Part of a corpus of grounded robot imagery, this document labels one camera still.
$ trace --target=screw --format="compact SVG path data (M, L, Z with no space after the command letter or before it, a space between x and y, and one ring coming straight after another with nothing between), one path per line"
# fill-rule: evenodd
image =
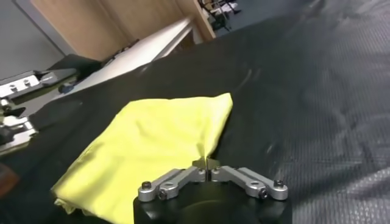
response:
M262 188L260 190L260 192L258 193L258 196L261 198L261 199L266 199L268 198L268 193L267 193L267 190L265 188Z
M148 189L152 188L152 183L150 181L142 182L142 186L141 187L144 190L148 190Z
M23 82L24 82L24 84L25 84L26 86L30 86L30 81L29 81L28 79L25 79Z
M281 180L274 181L274 187L283 187L283 186L284 186L283 181Z
M158 192L158 198L159 198L160 200L166 200L167 197L168 197L168 195L167 195L166 191L160 190L160 191Z
M13 92L17 92L18 88L15 85L10 85L10 88Z
M220 169L221 167L219 167L219 166L214 166L214 169L213 169L213 171L214 172L219 172L219 169Z

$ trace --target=silver bracket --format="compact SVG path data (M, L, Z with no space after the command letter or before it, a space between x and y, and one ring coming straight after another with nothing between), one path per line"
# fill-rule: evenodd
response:
M27 117L4 117L0 128L4 126L12 128L16 134L13 136L12 142L0 145L0 156L25 147L28 145L33 135L38 133Z
M172 169L153 182L143 182L138 188L139 201L148 202L159 197L167 200L178 196L179 190L189 182L203 182L206 171L195 166L185 170Z
M281 181L273 181L248 168L216 167L211 171L214 182L231 181L243 188L248 196L265 199L270 195L276 200L286 200L288 188Z

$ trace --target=yellow cloth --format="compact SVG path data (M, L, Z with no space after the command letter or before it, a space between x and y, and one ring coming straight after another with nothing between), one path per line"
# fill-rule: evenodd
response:
M55 204L69 214L80 208L112 223L133 223L141 183L209 155L232 104L229 93L129 103L54 185Z

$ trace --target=black mat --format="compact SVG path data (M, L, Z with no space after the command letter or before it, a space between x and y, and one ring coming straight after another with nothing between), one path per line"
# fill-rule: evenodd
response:
M389 223L389 12L386 1L316 1L46 105L82 102L4 159L23 180L0 212L66 222L49 189L124 105L230 92L215 157L283 179L294 223Z

